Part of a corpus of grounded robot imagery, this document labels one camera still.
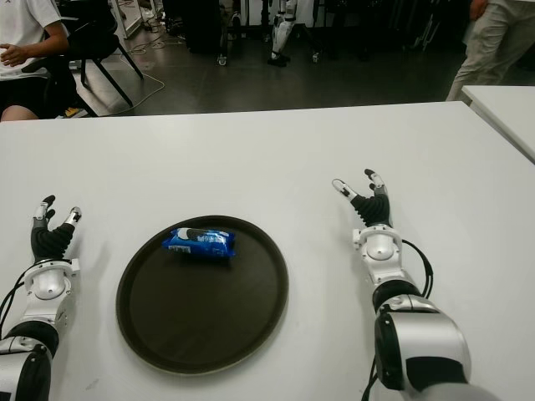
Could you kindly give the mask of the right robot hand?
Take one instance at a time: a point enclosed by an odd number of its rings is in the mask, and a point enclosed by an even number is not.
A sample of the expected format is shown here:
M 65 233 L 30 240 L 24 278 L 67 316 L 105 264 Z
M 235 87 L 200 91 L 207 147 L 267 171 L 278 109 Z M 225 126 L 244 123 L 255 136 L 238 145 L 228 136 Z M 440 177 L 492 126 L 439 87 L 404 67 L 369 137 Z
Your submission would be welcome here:
M 332 180 L 334 189 L 352 205 L 366 227 L 385 225 L 392 227 L 390 199 L 385 183 L 380 175 L 371 169 L 365 169 L 372 196 L 363 196 L 354 191 L 341 179 Z

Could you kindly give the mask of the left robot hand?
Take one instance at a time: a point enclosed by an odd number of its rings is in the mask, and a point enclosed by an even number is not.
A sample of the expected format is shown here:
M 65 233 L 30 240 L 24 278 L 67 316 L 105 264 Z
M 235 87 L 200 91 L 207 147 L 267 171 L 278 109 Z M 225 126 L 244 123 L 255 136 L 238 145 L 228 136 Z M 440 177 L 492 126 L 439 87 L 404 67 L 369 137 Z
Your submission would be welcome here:
M 33 215 L 30 246 L 35 264 L 45 260 L 62 260 L 82 217 L 81 210 L 74 207 L 61 225 L 50 230 L 48 224 L 55 215 L 52 208 L 54 201 L 54 195 L 47 196 L 39 203 Z

